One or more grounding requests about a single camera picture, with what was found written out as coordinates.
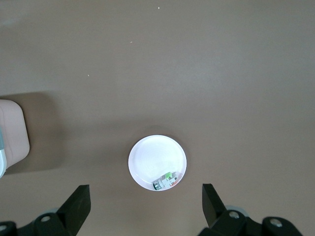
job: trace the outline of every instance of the screw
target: screw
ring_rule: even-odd
[[[43,218],[40,219],[41,222],[46,222],[46,221],[49,221],[50,220],[50,216],[47,215],[47,216],[44,216]]]
[[[231,218],[234,218],[234,219],[240,218],[239,214],[237,212],[235,212],[235,211],[231,211],[229,213],[229,215],[230,215]]]
[[[7,226],[6,226],[6,225],[0,225],[0,231],[5,230],[6,228],[7,228]]]
[[[275,218],[270,219],[270,223],[276,227],[282,227],[282,223],[280,220],[277,220]]]

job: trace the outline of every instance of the silver bolt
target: silver bolt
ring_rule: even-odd
[[[46,221],[49,221],[50,220],[50,216],[47,215],[47,216],[44,216],[43,218],[40,219],[41,222],[46,222]]]
[[[277,220],[275,218],[270,219],[270,223],[276,227],[282,227],[282,223],[280,220]]]
[[[6,225],[0,225],[0,231],[5,230],[6,228],[7,228],[7,226],[6,226]]]
[[[230,216],[231,218],[234,218],[234,219],[240,218],[239,214],[238,214],[237,212],[235,212],[235,211],[231,211],[231,212],[229,213],[229,216]]]

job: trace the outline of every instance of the light blue handle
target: light blue handle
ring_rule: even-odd
[[[3,136],[1,132],[1,127],[0,127],[0,150],[4,149],[4,141],[3,141]]]

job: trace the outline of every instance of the small bottle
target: small bottle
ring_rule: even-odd
[[[178,172],[168,172],[164,175],[162,175],[160,178],[155,180],[153,182],[153,187],[155,190],[160,190],[163,188],[170,188],[174,186],[179,179],[179,173]]]

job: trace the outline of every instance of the white plate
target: white plate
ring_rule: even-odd
[[[168,172],[181,173],[177,183],[181,181],[187,161],[184,150],[175,140],[163,135],[152,135],[135,144],[130,152],[128,165],[131,176],[140,186],[156,191],[153,181]]]

